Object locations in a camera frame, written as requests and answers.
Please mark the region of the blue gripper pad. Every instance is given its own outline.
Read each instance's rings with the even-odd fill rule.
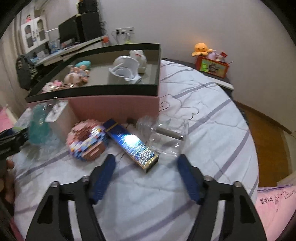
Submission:
[[[191,200],[195,201],[197,204],[201,204],[205,197],[202,173],[197,167],[191,166],[185,155],[179,156],[177,165]]]
[[[91,204],[97,204],[107,190],[112,174],[115,170],[116,162],[112,154],[108,154],[103,164],[95,167],[90,175],[89,200]]]

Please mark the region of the pink blanket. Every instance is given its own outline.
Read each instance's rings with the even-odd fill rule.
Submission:
[[[296,187],[259,188],[255,204],[268,241],[275,241],[296,210]]]
[[[13,127],[13,124],[10,122],[6,114],[6,108],[3,108],[0,111],[0,132],[10,129],[12,127]]]

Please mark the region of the orange octopus plush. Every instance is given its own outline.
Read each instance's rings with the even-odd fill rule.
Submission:
[[[208,49],[204,43],[198,43],[194,46],[194,52],[192,53],[192,57],[194,56],[207,56],[209,53],[212,53],[212,49]]]

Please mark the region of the white cat figurine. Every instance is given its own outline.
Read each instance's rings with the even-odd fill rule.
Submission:
[[[130,57],[133,59],[137,60],[140,64],[138,68],[138,73],[139,74],[144,74],[146,71],[146,66],[147,66],[147,59],[143,53],[143,50],[131,50],[130,51]]]

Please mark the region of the red object on desk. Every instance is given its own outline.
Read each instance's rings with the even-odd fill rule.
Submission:
[[[223,79],[226,77],[228,68],[228,64],[220,61],[211,60],[202,56],[198,56],[196,59],[197,70],[221,77]]]

